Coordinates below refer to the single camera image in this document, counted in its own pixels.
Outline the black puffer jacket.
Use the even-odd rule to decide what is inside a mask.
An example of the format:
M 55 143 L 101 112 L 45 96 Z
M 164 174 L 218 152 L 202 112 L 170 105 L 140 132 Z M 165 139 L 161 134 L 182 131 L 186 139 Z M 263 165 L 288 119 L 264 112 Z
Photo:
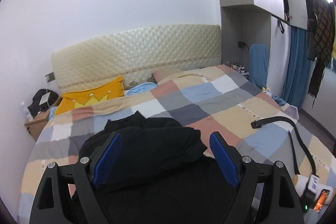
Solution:
M 113 133 L 121 153 L 96 194 L 113 223 L 219 223 L 235 196 L 201 133 L 172 118 L 134 113 L 107 121 L 80 148 L 91 156 Z

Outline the cardboard box nightstand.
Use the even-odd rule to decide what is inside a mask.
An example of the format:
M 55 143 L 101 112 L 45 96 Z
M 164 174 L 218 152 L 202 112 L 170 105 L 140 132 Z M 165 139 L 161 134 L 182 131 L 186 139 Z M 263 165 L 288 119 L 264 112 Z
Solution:
M 34 141 L 37 141 L 39 135 L 43 131 L 44 127 L 49 121 L 50 111 L 53 107 L 59 106 L 62 98 L 59 97 L 48 109 L 45 111 L 38 111 L 37 115 L 33 118 L 31 122 L 25 122 L 25 128 L 27 129 L 28 133 L 32 136 Z

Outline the white plastic bottle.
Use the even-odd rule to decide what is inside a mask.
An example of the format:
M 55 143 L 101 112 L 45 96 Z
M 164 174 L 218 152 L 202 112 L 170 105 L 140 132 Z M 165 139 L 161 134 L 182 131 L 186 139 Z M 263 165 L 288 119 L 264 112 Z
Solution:
M 24 101 L 21 101 L 21 107 L 23 109 L 23 112 L 26 116 L 26 119 L 29 121 L 29 122 L 32 122 L 33 121 L 33 116 L 31 115 L 28 107 L 26 106 L 25 102 Z

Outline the patchwork checkered quilt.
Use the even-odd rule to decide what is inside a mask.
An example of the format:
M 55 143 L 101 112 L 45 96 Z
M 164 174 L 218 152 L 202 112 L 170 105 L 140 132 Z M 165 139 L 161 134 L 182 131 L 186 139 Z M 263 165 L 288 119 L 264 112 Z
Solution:
M 80 147 L 107 121 L 135 112 L 144 117 L 170 117 L 201 132 L 208 143 L 212 132 L 257 162 L 282 161 L 294 175 L 293 163 L 307 177 L 311 165 L 297 141 L 301 137 L 312 154 L 321 184 L 335 187 L 335 157 L 321 141 L 299 123 L 251 123 L 283 116 L 284 110 L 245 77 L 225 65 L 177 73 L 149 92 L 125 96 L 77 108 L 54 116 L 40 134 L 22 180 L 19 221 L 28 223 L 35 193 L 48 163 L 74 163 Z

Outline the black bag on nightstand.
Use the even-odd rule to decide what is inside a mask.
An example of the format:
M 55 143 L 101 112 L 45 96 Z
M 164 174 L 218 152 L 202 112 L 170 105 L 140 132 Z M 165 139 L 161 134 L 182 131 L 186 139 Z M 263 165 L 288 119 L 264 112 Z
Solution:
M 39 113 L 46 112 L 59 98 L 59 95 L 50 89 L 40 89 L 32 98 L 28 106 L 30 114 L 35 118 Z

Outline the yellow crown pillow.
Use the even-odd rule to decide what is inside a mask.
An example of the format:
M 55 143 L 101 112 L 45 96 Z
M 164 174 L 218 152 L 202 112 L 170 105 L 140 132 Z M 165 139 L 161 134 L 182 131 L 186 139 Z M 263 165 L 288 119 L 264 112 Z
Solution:
M 55 115 L 123 96 L 123 77 L 117 76 L 111 82 L 93 89 L 63 93 Z

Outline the blue curtain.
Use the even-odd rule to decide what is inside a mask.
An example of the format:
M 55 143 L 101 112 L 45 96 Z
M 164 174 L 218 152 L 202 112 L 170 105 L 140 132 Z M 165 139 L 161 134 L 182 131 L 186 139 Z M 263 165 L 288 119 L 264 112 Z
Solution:
M 310 75 L 310 60 L 307 59 L 307 30 L 291 26 L 290 54 L 282 99 L 301 110 Z

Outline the light blue pillow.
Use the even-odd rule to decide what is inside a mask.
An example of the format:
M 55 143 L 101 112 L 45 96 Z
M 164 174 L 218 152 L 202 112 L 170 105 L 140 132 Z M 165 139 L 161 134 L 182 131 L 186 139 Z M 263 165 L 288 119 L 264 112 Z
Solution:
M 141 94 L 141 93 L 145 93 L 150 91 L 151 89 L 156 88 L 158 85 L 156 83 L 142 83 L 142 84 L 138 84 L 132 88 L 130 88 L 129 90 L 124 91 L 124 95 L 125 96 L 132 96 L 135 94 Z

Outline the blue towel on chair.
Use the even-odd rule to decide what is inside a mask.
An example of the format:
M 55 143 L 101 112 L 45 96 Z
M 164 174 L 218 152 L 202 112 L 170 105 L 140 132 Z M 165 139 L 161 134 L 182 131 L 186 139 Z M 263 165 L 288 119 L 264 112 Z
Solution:
M 268 77 L 268 49 L 265 45 L 253 44 L 249 49 L 249 81 L 259 89 L 266 87 Z

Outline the beige pillow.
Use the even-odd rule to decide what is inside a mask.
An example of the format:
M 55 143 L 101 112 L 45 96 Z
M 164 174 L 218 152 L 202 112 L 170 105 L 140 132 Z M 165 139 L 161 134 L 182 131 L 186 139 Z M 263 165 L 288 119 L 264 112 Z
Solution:
M 157 69 L 152 72 L 152 75 L 156 83 L 158 84 L 160 81 L 162 81 L 166 77 L 171 76 L 175 73 L 180 73 L 180 72 L 182 72 L 182 70 L 180 69 Z

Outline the cream quilted headboard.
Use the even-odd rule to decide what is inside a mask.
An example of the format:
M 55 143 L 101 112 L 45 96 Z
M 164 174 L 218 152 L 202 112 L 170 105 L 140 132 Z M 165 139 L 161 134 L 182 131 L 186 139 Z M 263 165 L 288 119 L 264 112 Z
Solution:
M 117 76 L 129 88 L 147 81 L 157 69 L 188 71 L 221 61 L 221 28 L 207 24 L 137 28 L 89 39 L 51 55 L 62 92 L 95 88 Z

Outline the hanging plaid scarf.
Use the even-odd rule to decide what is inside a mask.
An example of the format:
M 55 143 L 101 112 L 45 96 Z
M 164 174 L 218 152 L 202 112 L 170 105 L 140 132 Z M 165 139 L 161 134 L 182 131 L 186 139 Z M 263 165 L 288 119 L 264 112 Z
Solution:
M 307 9 L 307 59 L 315 62 L 308 94 L 317 98 L 325 68 L 331 62 L 335 42 L 335 4 L 328 0 L 305 0 Z

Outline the grey wardrobe cabinet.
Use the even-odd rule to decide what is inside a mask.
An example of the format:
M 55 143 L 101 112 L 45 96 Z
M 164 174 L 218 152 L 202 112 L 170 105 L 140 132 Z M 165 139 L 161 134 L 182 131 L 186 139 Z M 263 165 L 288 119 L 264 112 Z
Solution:
M 266 46 L 271 63 L 289 53 L 291 27 L 306 28 L 305 0 L 219 0 L 222 17 L 222 62 L 237 61 L 249 66 L 249 49 L 254 44 Z

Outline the wall power socket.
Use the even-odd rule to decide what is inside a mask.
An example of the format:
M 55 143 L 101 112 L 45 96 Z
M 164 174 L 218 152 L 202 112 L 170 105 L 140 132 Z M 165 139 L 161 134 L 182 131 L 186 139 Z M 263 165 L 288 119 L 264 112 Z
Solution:
M 47 82 L 47 83 L 50 83 L 50 82 L 54 81 L 54 80 L 55 80 L 55 75 L 54 75 L 54 73 L 51 72 L 51 73 L 45 75 L 45 79 L 46 79 L 46 82 Z

